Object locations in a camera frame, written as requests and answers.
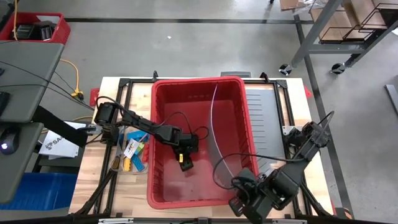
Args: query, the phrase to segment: wooden table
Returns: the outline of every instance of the wooden table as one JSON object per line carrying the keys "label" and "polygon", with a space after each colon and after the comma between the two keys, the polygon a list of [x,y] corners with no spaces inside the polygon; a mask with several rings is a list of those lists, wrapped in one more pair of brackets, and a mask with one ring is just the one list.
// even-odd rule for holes
{"label": "wooden table", "polygon": [[[99,96],[116,97],[120,77],[104,77],[99,91]],[[292,105],[293,116],[297,126],[303,126],[311,121],[310,110],[304,92],[301,78],[287,78],[288,90],[290,95],[290,104]],[[150,95],[151,83],[136,83],[132,88],[131,104],[129,109],[137,114],[150,118]],[[264,89],[270,88],[269,85],[246,85],[246,89]],[[285,103],[282,102],[284,114],[286,114]],[[81,162],[80,171],[73,194],[72,203],[69,212],[76,212],[89,199],[100,179],[101,166],[103,164],[105,145],[93,143],[86,146],[85,153]],[[313,161],[305,169],[308,188],[312,191],[323,208],[329,213],[333,213],[330,202],[328,187],[323,173],[323,167],[319,153],[313,158]],[[147,203],[147,174],[141,173],[132,175],[131,173],[120,172],[117,179],[116,191],[114,194],[112,214],[122,212],[124,217],[166,217],[166,218],[235,218],[228,205],[214,207],[195,207],[178,208],[168,210],[156,210]],[[104,210],[105,202],[108,196],[108,187],[104,191],[101,210]],[[299,205],[302,211],[305,211],[302,197],[299,197]],[[284,214],[293,213],[293,206],[286,206],[283,211],[272,210],[268,218],[284,218]]]}

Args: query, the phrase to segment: yellow cord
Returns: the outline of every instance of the yellow cord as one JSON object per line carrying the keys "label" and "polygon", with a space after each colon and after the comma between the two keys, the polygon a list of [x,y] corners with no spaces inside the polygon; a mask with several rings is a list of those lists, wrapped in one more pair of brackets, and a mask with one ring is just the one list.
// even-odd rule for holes
{"label": "yellow cord", "polygon": [[14,39],[18,40],[17,38],[17,9],[18,9],[18,2],[15,0],[15,11],[14,11]]}
{"label": "yellow cord", "polygon": [[78,93],[82,93],[82,92],[79,90],[79,69],[77,69],[77,67],[76,67],[76,65],[75,65],[74,63],[71,63],[71,62],[68,61],[68,60],[60,59],[60,61],[61,61],[61,62],[66,62],[66,63],[70,64],[71,66],[73,66],[73,68],[74,68],[75,71],[76,71],[76,89],[75,89],[75,92],[72,94],[72,96],[77,96]]}
{"label": "yellow cord", "polygon": [[[93,117],[92,116],[82,116],[82,117],[79,117],[79,118],[75,118],[75,119],[73,119],[72,121],[79,121],[79,120],[81,120],[81,119],[93,119]],[[44,128],[43,129],[43,131],[42,131],[42,134],[45,134],[45,133],[47,133],[49,130],[47,129],[47,128]]]}

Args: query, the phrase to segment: gray floor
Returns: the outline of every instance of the gray floor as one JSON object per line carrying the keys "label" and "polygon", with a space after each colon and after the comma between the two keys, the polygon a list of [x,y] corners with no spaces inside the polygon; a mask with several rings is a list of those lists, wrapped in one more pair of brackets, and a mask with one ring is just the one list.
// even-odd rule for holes
{"label": "gray floor", "polygon": [[[21,0],[19,5],[21,11],[62,12],[67,17],[293,19],[291,12],[280,12],[278,1],[269,7],[265,0]],[[222,71],[234,70],[280,77],[278,67],[289,63],[299,47],[294,25],[70,26],[72,33],[62,57],[78,66],[80,88],[86,98],[90,89],[99,87],[103,76],[151,76],[153,70],[162,77],[216,77]],[[398,75],[398,36],[388,35],[344,74],[337,77],[328,73],[334,63],[347,58],[348,55],[312,55],[312,62],[325,109],[336,111],[330,125],[353,213],[357,219],[398,223],[398,117],[383,89],[385,84],[398,84],[398,78],[394,79]],[[57,71],[72,86],[75,84],[71,67],[60,63]],[[303,62],[291,77],[303,78],[310,89]],[[53,81],[63,85],[56,76]],[[308,104],[313,119],[318,120],[315,101],[311,98]],[[50,90],[42,106],[63,119],[91,114],[61,96],[53,97]],[[338,204],[327,153],[322,153],[322,159],[332,199]]]}

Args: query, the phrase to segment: caster wheel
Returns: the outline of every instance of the caster wheel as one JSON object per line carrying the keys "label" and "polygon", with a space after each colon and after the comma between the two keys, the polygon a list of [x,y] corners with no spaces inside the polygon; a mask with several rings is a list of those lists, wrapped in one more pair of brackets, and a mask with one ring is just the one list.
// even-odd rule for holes
{"label": "caster wheel", "polygon": [[331,67],[330,72],[336,75],[342,74],[346,70],[346,67],[342,63],[336,63]]}
{"label": "caster wheel", "polygon": [[293,68],[288,64],[283,64],[279,67],[279,72],[288,76],[292,72]]}

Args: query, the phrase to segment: red plastic bin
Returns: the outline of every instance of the red plastic bin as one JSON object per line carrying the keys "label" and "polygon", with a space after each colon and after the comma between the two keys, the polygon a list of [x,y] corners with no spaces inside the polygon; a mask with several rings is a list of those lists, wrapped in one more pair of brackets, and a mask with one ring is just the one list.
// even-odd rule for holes
{"label": "red plastic bin", "polygon": [[[59,17],[59,22],[55,27],[51,39],[46,41],[44,40],[19,40],[19,41],[59,43],[64,45],[67,43],[70,34],[70,26],[63,18],[62,13],[18,12],[17,24],[32,24],[35,22],[40,22],[40,19],[37,16]],[[7,24],[0,32],[0,40],[13,40],[10,39],[10,35],[13,30],[14,30],[14,14],[11,15],[10,19],[7,21]]]}
{"label": "red plastic bin", "polygon": [[[192,131],[209,127],[210,106],[217,85],[213,130],[223,156],[235,153],[255,154],[253,136],[242,79],[238,77],[161,80],[152,87],[151,120],[163,122],[176,111],[183,112]],[[188,133],[185,118],[176,114],[166,124],[179,126]],[[205,129],[197,131],[199,138]],[[149,144],[147,200],[152,208],[183,208],[226,205],[234,192],[218,187],[212,178],[213,166],[208,155],[207,138],[199,142],[199,152],[191,154],[194,167],[182,172],[170,146],[154,138]],[[243,167],[258,174],[255,157],[231,156],[234,175]]]}

